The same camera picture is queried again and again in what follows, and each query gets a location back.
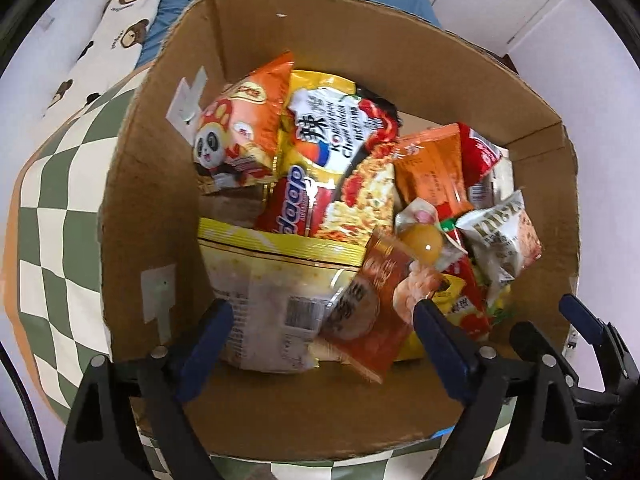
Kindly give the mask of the silver grey snack bag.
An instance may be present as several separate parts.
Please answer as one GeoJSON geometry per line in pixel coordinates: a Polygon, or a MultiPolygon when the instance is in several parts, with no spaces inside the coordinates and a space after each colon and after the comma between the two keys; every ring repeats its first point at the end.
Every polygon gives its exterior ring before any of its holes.
{"type": "Polygon", "coordinates": [[[542,245],[521,190],[495,206],[464,214],[456,221],[456,228],[471,243],[477,264],[494,295],[542,255],[542,245]]]}

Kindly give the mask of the white silver wafer packet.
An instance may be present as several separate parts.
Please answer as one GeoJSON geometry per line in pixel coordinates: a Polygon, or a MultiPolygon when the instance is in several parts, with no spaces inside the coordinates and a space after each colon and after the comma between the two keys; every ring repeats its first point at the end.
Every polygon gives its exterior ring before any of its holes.
{"type": "Polygon", "coordinates": [[[469,202],[476,209],[486,209],[506,200],[514,191],[513,166],[509,151],[500,148],[497,165],[477,184],[468,188],[469,202]]]}

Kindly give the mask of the orange cuicuijiao snack bag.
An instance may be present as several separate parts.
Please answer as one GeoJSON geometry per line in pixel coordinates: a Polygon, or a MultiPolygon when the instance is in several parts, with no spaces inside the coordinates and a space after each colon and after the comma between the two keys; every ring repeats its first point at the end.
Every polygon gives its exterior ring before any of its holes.
{"type": "Polygon", "coordinates": [[[198,120],[193,162],[204,195],[272,179],[294,66],[285,52],[232,84],[198,120]]]}

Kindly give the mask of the red small snack packet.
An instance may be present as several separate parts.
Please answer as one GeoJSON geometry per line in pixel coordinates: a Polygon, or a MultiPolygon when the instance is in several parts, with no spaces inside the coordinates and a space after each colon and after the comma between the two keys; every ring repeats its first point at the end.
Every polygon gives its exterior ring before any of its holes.
{"type": "MultiPolygon", "coordinates": [[[[439,224],[446,234],[448,234],[455,242],[458,242],[464,248],[461,235],[454,225],[454,220],[448,219],[439,222],[439,224]]],[[[458,278],[462,278],[462,280],[465,280],[466,285],[464,286],[463,293],[469,298],[469,300],[471,300],[474,307],[477,307],[477,309],[481,310],[483,313],[487,313],[485,293],[480,289],[480,285],[477,284],[477,279],[472,268],[469,253],[466,257],[459,260],[457,263],[452,264],[446,271],[442,273],[454,275],[458,278]]]]}

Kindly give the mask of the yellow snack packet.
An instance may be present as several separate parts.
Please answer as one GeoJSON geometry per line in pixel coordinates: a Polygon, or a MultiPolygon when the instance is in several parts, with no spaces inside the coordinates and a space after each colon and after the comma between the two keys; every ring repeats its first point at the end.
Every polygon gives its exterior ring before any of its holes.
{"type": "Polygon", "coordinates": [[[491,325],[495,323],[487,313],[478,310],[463,293],[466,281],[450,274],[440,274],[438,289],[430,278],[426,284],[419,284],[411,274],[395,289],[393,306],[400,317],[412,321],[413,310],[419,300],[433,300],[446,320],[461,328],[472,340],[484,340],[488,337],[491,325]]]}

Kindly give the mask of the green white checkered cloth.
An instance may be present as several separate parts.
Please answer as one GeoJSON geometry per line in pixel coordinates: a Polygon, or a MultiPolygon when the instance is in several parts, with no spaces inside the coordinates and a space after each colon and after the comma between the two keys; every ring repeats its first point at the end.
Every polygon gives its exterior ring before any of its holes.
{"type": "Polygon", "coordinates": [[[15,182],[4,298],[16,340],[52,412],[70,418],[82,373],[111,353],[103,321],[99,209],[118,133],[148,69],[51,130],[15,182]]]}

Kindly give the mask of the brown cardboard box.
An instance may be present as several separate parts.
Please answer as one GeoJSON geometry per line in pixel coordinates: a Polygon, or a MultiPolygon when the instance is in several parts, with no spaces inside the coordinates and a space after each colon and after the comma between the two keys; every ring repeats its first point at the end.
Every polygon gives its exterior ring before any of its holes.
{"type": "MultiPolygon", "coordinates": [[[[561,117],[490,54],[422,18],[367,0],[193,0],[172,24],[126,110],[106,177],[101,295],[119,362],[190,330],[213,299],[196,241],[220,214],[205,197],[188,140],[171,125],[180,84],[206,80],[202,105],[252,70],[290,58],[294,86],[358,94],[417,126],[461,122],[505,148],[542,255],[510,286],[490,339],[518,321],[557,347],[568,334],[558,303],[578,279],[577,158],[561,117]]],[[[209,453],[249,460],[328,460],[376,453],[453,425],[428,359],[392,366],[380,384],[325,362],[273,375],[220,363],[186,416],[209,453]]]]}

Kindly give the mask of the egg snack clear packet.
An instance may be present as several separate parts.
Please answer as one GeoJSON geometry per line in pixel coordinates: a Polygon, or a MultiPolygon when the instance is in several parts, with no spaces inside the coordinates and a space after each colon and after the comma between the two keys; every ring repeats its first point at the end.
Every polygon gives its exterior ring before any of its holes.
{"type": "Polygon", "coordinates": [[[468,255],[440,227],[436,208],[423,198],[416,198],[396,216],[395,235],[416,258],[439,272],[468,255]]]}

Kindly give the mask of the brown red snack packet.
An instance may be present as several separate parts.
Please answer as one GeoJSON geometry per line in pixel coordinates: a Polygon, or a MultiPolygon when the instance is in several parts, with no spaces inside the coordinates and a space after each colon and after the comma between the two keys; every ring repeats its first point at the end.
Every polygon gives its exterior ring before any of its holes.
{"type": "Polygon", "coordinates": [[[413,331],[413,310],[444,282],[393,235],[376,230],[360,269],[331,302],[319,337],[341,361],[378,384],[413,331]]]}

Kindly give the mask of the red triangular snack packet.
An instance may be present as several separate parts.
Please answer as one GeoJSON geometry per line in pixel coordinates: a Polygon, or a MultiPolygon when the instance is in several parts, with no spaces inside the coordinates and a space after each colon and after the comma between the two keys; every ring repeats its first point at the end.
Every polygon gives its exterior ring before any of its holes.
{"type": "Polygon", "coordinates": [[[500,148],[477,133],[474,129],[458,122],[462,174],[464,184],[470,188],[486,177],[502,159],[500,148]]]}

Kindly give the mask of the orange snack packet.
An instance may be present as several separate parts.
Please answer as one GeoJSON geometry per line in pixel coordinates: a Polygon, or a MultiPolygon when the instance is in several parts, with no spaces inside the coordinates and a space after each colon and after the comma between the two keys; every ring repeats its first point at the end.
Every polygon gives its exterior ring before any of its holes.
{"type": "Polygon", "coordinates": [[[405,204],[422,198],[439,218],[457,218],[473,209],[462,174],[457,124],[402,136],[393,151],[395,184],[405,204]]]}

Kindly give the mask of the clear yellow-topped bread bag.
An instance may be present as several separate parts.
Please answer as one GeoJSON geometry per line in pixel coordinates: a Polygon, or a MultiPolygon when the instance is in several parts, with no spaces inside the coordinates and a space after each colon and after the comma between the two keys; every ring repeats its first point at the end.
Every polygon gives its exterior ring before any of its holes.
{"type": "Polygon", "coordinates": [[[207,218],[198,225],[198,244],[214,295],[233,309],[226,362],[297,374],[338,360],[317,337],[333,301],[359,270],[363,247],[207,218]]]}

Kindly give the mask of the black yellow ramen noodle packet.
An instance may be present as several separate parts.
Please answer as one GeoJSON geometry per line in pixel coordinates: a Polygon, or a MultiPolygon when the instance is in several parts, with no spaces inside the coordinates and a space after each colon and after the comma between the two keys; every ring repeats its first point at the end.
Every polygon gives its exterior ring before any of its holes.
{"type": "Polygon", "coordinates": [[[363,246],[390,231],[394,104],[349,79],[294,70],[273,184],[256,229],[363,246]]]}

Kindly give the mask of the white bear print pillow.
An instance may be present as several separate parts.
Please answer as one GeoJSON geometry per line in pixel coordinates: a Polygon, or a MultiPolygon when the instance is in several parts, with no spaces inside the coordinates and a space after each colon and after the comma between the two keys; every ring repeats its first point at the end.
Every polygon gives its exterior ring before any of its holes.
{"type": "Polygon", "coordinates": [[[107,0],[96,31],[52,96],[44,118],[65,122],[134,70],[160,0],[107,0]]]}

